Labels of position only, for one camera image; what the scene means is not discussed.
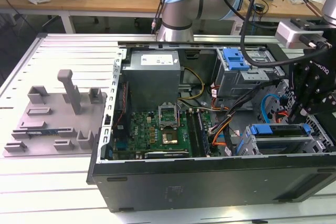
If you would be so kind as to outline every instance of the laboratory floor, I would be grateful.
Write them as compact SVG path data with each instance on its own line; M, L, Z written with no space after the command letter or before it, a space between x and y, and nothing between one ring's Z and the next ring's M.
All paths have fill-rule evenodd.
M24 15L36 31L41 31L42 25L48 21L47 16ZM16 15L16 26L6 25L0 27L0 86L19 62L28 47L34 41L35 32ZM105 30L103 17L98 17L99 23L94 23L93 17L73 17L76 32L79 34L149 34L151 32L151 18L139 18L139 26L135 27L134 18L116 17L110 18L110 29ZM202 34L206 35L229 35L233 21L207 20ZM193 23L194 34L200 34L197 20ZM61 20L55 21L48 26L48 33L64 33ZM274 35L275 31L257 29L255 35Z

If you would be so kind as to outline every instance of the computer case side panel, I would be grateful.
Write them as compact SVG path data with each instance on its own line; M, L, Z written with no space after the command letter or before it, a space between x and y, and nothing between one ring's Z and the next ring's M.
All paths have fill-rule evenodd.
M336 180L334 156L95 164L111 212L300 202Z

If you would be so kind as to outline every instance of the slotted aluminum surface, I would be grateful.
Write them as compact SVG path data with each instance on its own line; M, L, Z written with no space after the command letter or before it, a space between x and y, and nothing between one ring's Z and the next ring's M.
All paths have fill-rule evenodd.
M153 40L149 35L78 34L36 39L0 88L0 145L7 142L26 107L30 86L45 85L48 92L64 92L57 71L70 68L80 91L100 87L109 93L117 41ZM195 36L195 40L230 43L239 41L239 37ZM246 40L277 43L265 36ZM302 53L284 51L293 57ZM335 223L336 219L336 183L302 203L112 214L97 187L86 184L89 161L88 156L0 158L0 223L251 223L261 219L307 224ZM225 190L230 188L218 193L225 197Z

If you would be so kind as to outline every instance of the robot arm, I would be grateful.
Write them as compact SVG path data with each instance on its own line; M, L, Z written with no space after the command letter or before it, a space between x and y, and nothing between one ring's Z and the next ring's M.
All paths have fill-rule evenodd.
M289 122L298 123L308 114L336 111L336 0L326 0L323 17L293 18L280 22L276 37L287 48L302 48L304 54L325 50L310 60L290 65L289 84L295 103Z
M238 7L239 0L228 0ZM231 10L223 0L166 0L159 41L193 41L192 22L196 19L221 20Z

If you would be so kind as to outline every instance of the wooden desk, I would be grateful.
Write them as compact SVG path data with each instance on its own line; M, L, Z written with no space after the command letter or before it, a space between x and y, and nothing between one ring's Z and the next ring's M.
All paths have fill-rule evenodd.
M290 0L265 0L269 6L268 12L264 15L264 18L290 18L290 17L315 17L314 13L305 5L291 4ZM261 0L256 0L255 3L264 4ZM323 5L317 2L313 2L318 8L322 9ZM244 0L240 13L245 15L247 7L249 5L248 0Z
M66 33L75 33L71 16L154 17L159 0L50 0L34 5L27 0L9 0L21 14L59 15ZM16 12L0 0L0 13Z
M74 33L71 16L103 17L154 17L159 0L51 0L49 3L34 5L27 0L9 0L21 14L59 15L66 33ZM268 12L261 21L278 22L289 17L313 17L304 5L293 5L289 0L266 1ZM244 0L240 13L246 14L248 1ZM15 13L5 0L0 0L0 13Z

